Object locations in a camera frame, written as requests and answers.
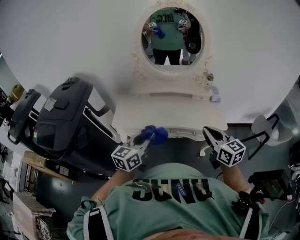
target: blue object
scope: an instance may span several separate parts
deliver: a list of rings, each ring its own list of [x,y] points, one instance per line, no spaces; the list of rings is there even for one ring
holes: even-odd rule
[[[176,188],[180,192],[181,196],[183,197],[187,196],[187,193],[184,191],[184,188],[181,183],[177,183]]]
[[[155,126],[146,126],[145,129],[141,131],[141,140],[150,139],[154,133],[153,145],[160,145],[164,143],[168,138],[168,132],[163,127],[156,128]]]
[[[157,36],[159,39],[163,39],[165,37],[165,33],[160,29],[160,27],[155,28],[157,31]]]

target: ornate mirror frame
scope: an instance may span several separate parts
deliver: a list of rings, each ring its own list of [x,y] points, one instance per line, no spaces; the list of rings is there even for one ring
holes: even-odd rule
[[[199,58],[187,68],[176,71],[162,70],[152,64],[142,46],[142,29],[148,19],[162,8],[176,7],[187,10],[195,16],[202,28],[202,48]],[[193,96],[208,96],[204,89],[206,75],[211,73],[212,55],[210,30],[200,12],[188,0],[159,0],[141,14],[134,34],[134,80],[130,92],[133,94],[182,93]]]

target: cable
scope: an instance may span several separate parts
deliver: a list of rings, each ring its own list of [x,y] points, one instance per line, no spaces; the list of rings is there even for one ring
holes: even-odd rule
[[[223,172],[221,172],[221,173],[216,177],[216,179],[218,179],[218,177],[221,176],[221,174],[223,174]]]
[[[296,201],[296,199],[292,200],[291,202],[286,202],[285,205],[283,205],[283,206],[279,209],[279,211],[276,213],[273,222],[275,221],[275,219],[276,219],[278,213],[280,212],[280,210],[281,210],[284,206],[286,206],[288,203],[292,203],[292,202],[294,202],[294,201]]]

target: white wall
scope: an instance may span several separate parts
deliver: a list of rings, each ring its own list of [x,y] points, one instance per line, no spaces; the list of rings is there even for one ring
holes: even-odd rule
[[[110,107],[132,81],[135,22],[155,0],[2,0],[0,50],[25,89],[46,97],[70,76],[91,81]],[[191,0],[212,39],[227,122],[270,115],[300,74],[295,0]]]

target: black pants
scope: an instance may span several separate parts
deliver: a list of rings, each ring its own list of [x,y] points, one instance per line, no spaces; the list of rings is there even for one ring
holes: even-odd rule
[[[153,49],[154,64],[164,65],[165,59],[168,57],[171,65],[179,65],[180,54],[181,49],[174,51]]]

